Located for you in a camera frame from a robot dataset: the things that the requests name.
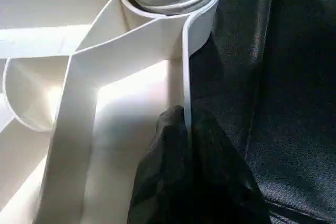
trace black fabric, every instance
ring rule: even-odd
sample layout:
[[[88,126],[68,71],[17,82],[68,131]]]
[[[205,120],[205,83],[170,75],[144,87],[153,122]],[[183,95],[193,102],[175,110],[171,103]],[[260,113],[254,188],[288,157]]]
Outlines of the black fabric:
[[[250,168],[213,116],[194,113],[191,141],[183,118],[180,106],[160,115],[137,169],[128,224],[270,223]]]
[[[190,60],[192,107],[210,110],[245,157],[273,223],[336,223],[335,10],[221,0]]]

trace plastic partition wall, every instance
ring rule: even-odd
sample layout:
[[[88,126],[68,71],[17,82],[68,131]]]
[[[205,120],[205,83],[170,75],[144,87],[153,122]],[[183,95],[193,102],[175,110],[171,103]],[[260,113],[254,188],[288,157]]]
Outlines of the plastic partition wall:
[[[158,116],[179,104],[191,124],[188,58],[217,3],[0,0],[0,223],[126,222]]]

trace white plastic tray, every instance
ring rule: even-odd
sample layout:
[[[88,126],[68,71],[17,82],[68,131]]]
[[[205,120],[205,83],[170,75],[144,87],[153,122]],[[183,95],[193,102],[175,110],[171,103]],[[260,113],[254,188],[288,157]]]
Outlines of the white plastic tray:
[[[1,224],[126,223],[158,116],[183,105],[190,126],[188,58],[217,2],[164,16],[132,0],[0,0]]]

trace dark leather surface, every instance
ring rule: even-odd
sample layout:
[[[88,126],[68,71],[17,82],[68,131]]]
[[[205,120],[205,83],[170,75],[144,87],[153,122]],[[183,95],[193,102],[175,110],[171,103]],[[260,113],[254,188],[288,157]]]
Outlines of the dark leather surface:
[[[336,223],[335,11],[336,0],[221,0],[190,60],[192,106],[246,159],[273,223]]]

